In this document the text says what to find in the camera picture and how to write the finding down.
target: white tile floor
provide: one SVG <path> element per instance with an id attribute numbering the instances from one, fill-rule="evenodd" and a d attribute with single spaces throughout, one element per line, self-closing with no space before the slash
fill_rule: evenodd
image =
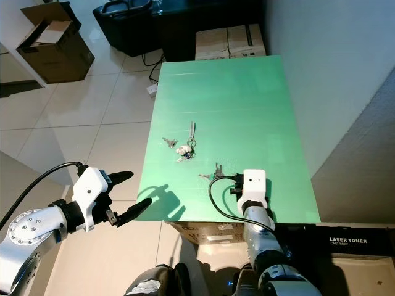
<path id="1" fill-rule="evenodd" d="M 70 2 L 96 57 L 94 64 L 83 81 L 0 99 L 0 150 L 39 172 L 71 160 L 108 173 L 133 171 L 134 177 L 111 194 L 113 207 L 121 212 L 138 194 L 154 106 L 146 92 L 151 67 L 141 57 L 109 46 L 91 14 L 105 0 Z M 147 54 L 147 63 L 161 54 Z M 53 178 L 62 184 L 76 180 L 72 168 Z M 70 235 L 62 244 L 46 295 L 123 295 L 143 271 L 179 261 L 190 269 L 193 295 L 229 295 L 233 271 L 247 263 L 246 245 L 207 245 L 196 252 L 160 221 L 132 221 L 119 229 L 101 224 L 93 232 Z"/>

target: box flap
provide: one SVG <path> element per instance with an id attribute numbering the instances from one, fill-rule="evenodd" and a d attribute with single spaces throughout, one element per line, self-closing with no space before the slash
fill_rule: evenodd
<path id="1" fill-rule="evenodd" d="M 21 8 L 20 10 L 35 26 L 38 25 L 42 19 L 47 22 L 53 20 L 71 20 L 59 2 Z"/>
<path id="2" fill-rule="evenodd" d="M 54 20 L 49 24 L 48 27 L 45 28 L 36 42 L 50 44 L 57 43 L 63 36 L 64 32 L 66 32 L 70 24 L 71 21 L 60 22 L 58 20 Z"/>

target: cardboard box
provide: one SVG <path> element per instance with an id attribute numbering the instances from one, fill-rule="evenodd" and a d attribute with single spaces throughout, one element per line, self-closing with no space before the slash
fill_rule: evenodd
<path id="1" fill-rule="evenodd" d="M 193 244 L 229 244 L 244 242 L 244 223 L 166 222 Z"/>
<path id="2" fill-rule="evenodd" d="M 94 56 L 58 2 L 21 9 L 35 25 L 18 53 L 47 83 L 83 80 Z"/>
<path id="3" fill-rule="evenodd" d="M 230 58 L 266 56 L 258 24 L 228 28 Z"/>
<path id="4" fill-rule="evenodd" d="M 226 28 L 196 33 L 195 60 L 229 59 Z"/>

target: green tabletop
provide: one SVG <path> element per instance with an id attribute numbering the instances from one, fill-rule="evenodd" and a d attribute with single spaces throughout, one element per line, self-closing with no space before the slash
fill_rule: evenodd
<path id="1" fill-rule="evenodd" d="M 191 121 L 196 155 L 177 163 Z M 162 137 L 178 144 L 171 149 Z M 225 175 L 264 169 L 277 223 L 320 222 L 279 56 L 163 64 L 138 196 L 154 202 L 139 220 L 231 221 L 198 176 L 213 173 L 216 162 Z M 213 196 L 239 216 L 231 186 L 218 181 Z"/>

